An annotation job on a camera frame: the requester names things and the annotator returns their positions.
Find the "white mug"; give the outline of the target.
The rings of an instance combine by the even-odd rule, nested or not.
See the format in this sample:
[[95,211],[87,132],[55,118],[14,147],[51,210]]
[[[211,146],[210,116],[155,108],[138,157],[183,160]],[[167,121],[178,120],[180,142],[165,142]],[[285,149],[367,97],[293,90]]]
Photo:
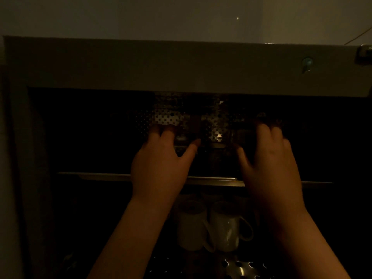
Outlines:
[[186,200],[177,211],[177,244],[187,251],[216,250],[215,235],[207,221],[207,207],[202,201]]
[[229,201],[217,201],[211,206],[210,224],[214,230],[216,249],[229,253],[238,249],[239,241],[251,241],[254,230],[241,215],[239,207]]

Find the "person's left hand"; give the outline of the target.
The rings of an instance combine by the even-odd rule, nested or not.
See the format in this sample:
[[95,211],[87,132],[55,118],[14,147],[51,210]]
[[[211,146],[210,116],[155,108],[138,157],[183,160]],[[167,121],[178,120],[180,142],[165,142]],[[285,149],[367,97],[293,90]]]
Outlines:
[[133,194],[130,203],[168,210],[183,188],[190,167],[182,166],[181,156],[175,152],[175,127],[159,127],[159,142],[156,145],[148,145],[147,140],[133,159]]

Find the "person's right hand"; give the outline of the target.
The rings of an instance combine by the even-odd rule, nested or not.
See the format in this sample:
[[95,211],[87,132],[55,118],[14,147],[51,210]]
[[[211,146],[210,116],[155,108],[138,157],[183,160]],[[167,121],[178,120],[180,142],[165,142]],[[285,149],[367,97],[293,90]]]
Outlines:
[[263,216],[305,207],[291,144],[288,139],[283,140],[284,146],[275,146],[272,127],[258,124],[254,159],[250,162],[253,170],[251,173],[241,172],[244,184]]

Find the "perforated metal tray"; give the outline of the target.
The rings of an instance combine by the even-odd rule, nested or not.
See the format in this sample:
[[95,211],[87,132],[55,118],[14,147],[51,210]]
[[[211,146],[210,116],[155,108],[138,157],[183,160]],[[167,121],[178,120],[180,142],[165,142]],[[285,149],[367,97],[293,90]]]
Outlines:
[[184,252],[153,256],[143,279],[282,279],[268,265],[236,255]]

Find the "grey cabinet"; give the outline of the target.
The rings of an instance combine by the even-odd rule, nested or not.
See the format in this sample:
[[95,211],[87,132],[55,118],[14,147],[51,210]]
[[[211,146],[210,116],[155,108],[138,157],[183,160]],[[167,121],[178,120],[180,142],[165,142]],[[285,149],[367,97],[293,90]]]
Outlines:
[[[304,188],[309,213],[351,277],[372,279],[372,65],[355,63],[359,46],[3,39],[27,279],[88,275],[132,185],[58,172],[130,174],[148,135],[137,131],[134,111],[155,92],[249,95],[284,115],[288,124],[281,128],[301,181],[334,183]],[[306,57],[313,66],[302,74]],[[233,144],[226,151],[201,146],[189,176],[242,181]],[[211,206],[222,200],[235,203],[251,223],[252,241],[214,253],[259,261],[289,277],[244,187],[185,185],[176,205],[187,199],[206,205],[208,221]],[[176,243],[177,211],[171,210],[152,257],[187,252]]]

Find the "metal shelf rail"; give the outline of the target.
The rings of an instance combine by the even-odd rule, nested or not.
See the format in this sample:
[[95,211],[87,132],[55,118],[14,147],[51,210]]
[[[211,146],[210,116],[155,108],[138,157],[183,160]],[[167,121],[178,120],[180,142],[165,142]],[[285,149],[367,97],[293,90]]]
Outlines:
[[[105,181],[105,182],[130,182],[130,174],[118,173],[79,173],[79,172],[58,172],[59,175],[77,176],[82,180]],[[230,177],[195,177],[189,176],[186,185],[193,186],[222,186],[222,187],[244,187],[244,182]],[[332,182],[302,181],[304,188],[322,188],[333,186]]]

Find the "person's right forearm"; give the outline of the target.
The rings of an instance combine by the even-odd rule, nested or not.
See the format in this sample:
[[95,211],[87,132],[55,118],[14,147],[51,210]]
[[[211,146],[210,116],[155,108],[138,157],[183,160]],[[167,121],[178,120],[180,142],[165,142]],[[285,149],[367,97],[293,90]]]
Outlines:
[[265,215],[267,225],[301,279],[351,279],[305,207]]

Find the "person's left forearm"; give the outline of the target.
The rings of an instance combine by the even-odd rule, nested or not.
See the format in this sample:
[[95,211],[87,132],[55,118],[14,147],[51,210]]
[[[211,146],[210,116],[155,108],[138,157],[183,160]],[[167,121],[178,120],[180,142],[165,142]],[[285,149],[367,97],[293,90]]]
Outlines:
[[175,196],[133,196],[87,279],[142,279]]

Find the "perforated metal basket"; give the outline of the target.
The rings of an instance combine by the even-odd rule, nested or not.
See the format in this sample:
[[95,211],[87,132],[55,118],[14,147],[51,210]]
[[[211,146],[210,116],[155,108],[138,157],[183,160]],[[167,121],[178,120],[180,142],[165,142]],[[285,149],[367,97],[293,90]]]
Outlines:
[[174,126],[178,152],[196,139],[201,139],[206,151],[226,151],[232,144],[245,146],[253,140],[260,122],[279,127],[288,124],[268,102],[259,106],[259,98],[249,95],[155,92],[145,98],[148,105],[134,111],[137,131],[146,136],[154,124]]

